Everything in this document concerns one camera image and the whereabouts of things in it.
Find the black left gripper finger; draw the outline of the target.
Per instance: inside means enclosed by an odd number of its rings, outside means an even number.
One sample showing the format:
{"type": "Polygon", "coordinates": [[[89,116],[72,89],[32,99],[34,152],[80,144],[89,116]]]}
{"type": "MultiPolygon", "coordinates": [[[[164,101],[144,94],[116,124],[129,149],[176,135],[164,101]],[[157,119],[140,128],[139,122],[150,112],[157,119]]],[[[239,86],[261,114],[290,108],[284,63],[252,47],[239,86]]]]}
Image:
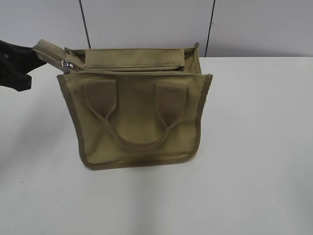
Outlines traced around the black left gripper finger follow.
{"type": "Polygon", "coordinates": [[[31,47],[16,46],[14,50],[14,66],[21,73],[29,73],[46,64],[46,62],[38,58],[31,47]]]}
{"type": "Polygon", "coordinates": [[[10,88],[22,92],[31,89],[32,77],[28,74],[10,75],[8,77],[10,88]]]}

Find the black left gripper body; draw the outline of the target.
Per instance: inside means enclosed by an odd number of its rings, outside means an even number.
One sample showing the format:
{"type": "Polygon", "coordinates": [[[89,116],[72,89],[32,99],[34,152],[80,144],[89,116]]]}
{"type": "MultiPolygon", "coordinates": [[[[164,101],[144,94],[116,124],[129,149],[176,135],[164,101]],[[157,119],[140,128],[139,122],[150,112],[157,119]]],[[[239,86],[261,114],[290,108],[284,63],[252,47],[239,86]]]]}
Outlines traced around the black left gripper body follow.
{"type": "Polygon", "coordinates": [[[9,44],[7,42],[0,42],[0,85],[9,86],[8,77],[10,75],[23,74],[14,66],[15,47],[17,45],[9,44]]]}

